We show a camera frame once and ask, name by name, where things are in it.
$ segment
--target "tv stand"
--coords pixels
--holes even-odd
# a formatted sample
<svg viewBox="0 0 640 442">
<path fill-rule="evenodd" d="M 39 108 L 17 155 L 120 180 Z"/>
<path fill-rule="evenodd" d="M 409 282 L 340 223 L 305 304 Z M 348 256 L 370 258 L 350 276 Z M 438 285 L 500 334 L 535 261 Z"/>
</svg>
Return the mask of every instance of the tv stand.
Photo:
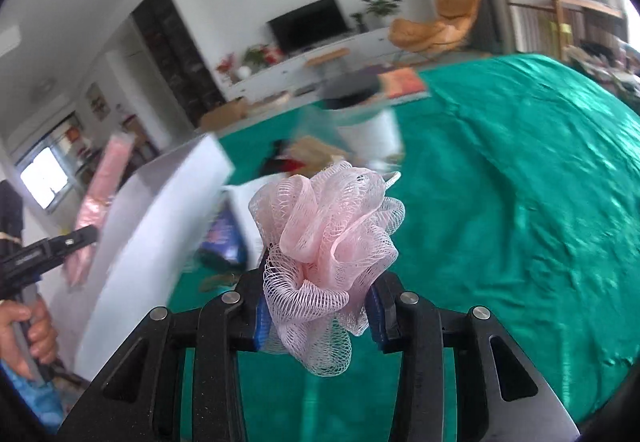
<svg viewBox="0 0 640 442">
<path fill-rule="evenodd" d="M 347 47 L 338 48 L 338 50 L 334 50 L 333 52 L 328 52 L 326 54 L 322 54 L 321 56 L 316 56 L 307 60 L 305 63 L 305 67 L 317 69 L 321 81 L 325 83 L 326 69 L 329 63 L 340 61 L 344 73 L 349 72 L 349 65 L 345 60 L 345 57 L 347 57 L 349 54 L 351 54 L 351 50 L 349 50 Z"/>
<path fill-rule="evenodd" d="M 319 41 L 318 43 L 313 43 L 312 45 L 309 45 L 308 47 L 304 47 L 300 50 L 296 50 L 294 53 L 292 53 L 289 56 L 289 59 L 299 56 L 300 54 L 306 54 L 307 52 L 313 52 L 315 50 L 318 50 L 319 48 L 324 48 L 326 46 L 329 45 L 334 45 L 336 43 L 340 43 L 343 42 L 346 39 L 352 38 L 357 36 L 357 33 L 354 32 L 347 32 L 346 34 L 340 34 L 337 37 L 333 37 L 331 39 L 325 39 L 323 41 Z"/>
<path fill-rule="evenodd" d="M 257 102 L 284 90 L 293 93 L 302 86 L 321 84 L 324 80 L 340 75 L 344 69 L 353 71 L 368 65 L 389 62 L 399 49 L 388 40 L 388 33 L 388 28 L 381 28 L 319 46 L 261 70 L 235 85 L 222 86 L 222 92 L 227 101 L 245 97 L 249 102 Z M 325 64 L 322 75 L 317 69 L 308 67 L 314 66 L 318 58 L 333 55 L 342 49 L 349 51 L 341 56 L 341 63 L 344 63 L 342 68 L 335 68 L 338 65 L 334 64 Z"/>
</svg>

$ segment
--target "white cabinet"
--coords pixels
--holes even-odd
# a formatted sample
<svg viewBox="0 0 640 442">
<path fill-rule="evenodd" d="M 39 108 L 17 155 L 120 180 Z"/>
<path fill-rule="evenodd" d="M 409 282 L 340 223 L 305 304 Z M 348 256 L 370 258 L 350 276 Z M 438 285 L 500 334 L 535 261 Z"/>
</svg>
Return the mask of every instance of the white cabinet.
<svg viewBox="0 0 640 442">
<path fill-rule="evenodd" d="M 305 52 L 300 56 L 262 70 L 229 88 L 223 88 L 225 98 L 227 101 L 232 101 L 238 97 L 246 97 L 249 102 L 256 102 L 283 90 L 295 90 L 311 83 L 317 83 L 320 80 L 319 71 L 315 68 L 305 67 L 306 62 L 340 48 L 350 50 L 350 54 L 344 57 L 350 70 L 357 70 L 375 62 L 388 60 L 399 50 L 388 40 L 388 33 L 388 28 L 381 28 Z M 326 68 L 328 77 L 338 75 L 342 71 L 337 62 L 332 63 L 328 64 Z"/>
<path fill-rule="evenodd" d="M 381 28 L 360 34 L 355 41 L 360 53 L 367 58 L 386 56 L 398 52 L 398 48 L 388 40 L 388 35 L 389 29 Z"/>
</svg>

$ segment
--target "dark cabinet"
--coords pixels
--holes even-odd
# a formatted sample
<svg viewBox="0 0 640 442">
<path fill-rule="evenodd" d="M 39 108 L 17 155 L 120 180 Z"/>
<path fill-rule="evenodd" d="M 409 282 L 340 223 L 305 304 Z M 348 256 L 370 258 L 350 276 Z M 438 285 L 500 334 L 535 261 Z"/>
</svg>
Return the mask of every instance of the dark cabinet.
<svg viewBox="0 0 640 442">
<path fill-rule="evenodd" d="M 144 0 L 133 19 L 178 104 L 198 127 L 204 114 L 226 101 L 173 0 Z"/>
</svg>

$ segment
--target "blue fabric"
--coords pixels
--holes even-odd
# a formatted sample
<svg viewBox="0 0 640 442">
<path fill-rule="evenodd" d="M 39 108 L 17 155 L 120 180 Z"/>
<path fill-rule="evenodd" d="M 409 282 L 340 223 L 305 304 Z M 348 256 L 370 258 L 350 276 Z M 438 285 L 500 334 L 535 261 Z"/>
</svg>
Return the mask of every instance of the blue fabric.
<svg viewBox="0 0 640 442">
<path fill-rule="evenodd" d="M 23 401 L 36 414 L 44 427 L 51 433 L 58 431 L 65 419 L 65 414 L 53 383 L 48 382 L 43 386 L 37 386 L 34 382 L 14 373 L 4 361 L 0 361 L 0 364 Z"/>
</svg>

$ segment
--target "pink plastic bag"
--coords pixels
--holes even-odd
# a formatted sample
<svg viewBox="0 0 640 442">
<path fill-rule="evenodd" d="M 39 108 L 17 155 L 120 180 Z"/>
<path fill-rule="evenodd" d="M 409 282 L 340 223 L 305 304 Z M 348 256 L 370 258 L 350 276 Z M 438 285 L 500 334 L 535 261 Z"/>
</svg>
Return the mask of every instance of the pink plastic bag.
<svg viewBox="0 0 640 442">
<path fill-rule="evenodd" d="M 125 133 L 111 135 L 80 206 L 78 218 L 76 218 L 76 230 L 85 226 L 95 226 L 98 231 L 102 229 L 111 199 L 116 194 L 124 170 L 129 163 L 133 144 L 134 137 L 131 135 Z M 77 250 L 66 258 L 64 269 L 70 286 L 84 282 L 94 260 L 94 254 L 95 244 Z"/>
<path fill-rule="evenodd" d="M 339 162 L 260 189 L 249 209 L 269 255 L 264 297 L 273 329 L 265 351 L 289 352 L 315 375 L 347 369 L 349 333 L 369 326 L 364 300 L 398 256 L 404 206 L 385 196 L 398 177 Z"/>
</svg>

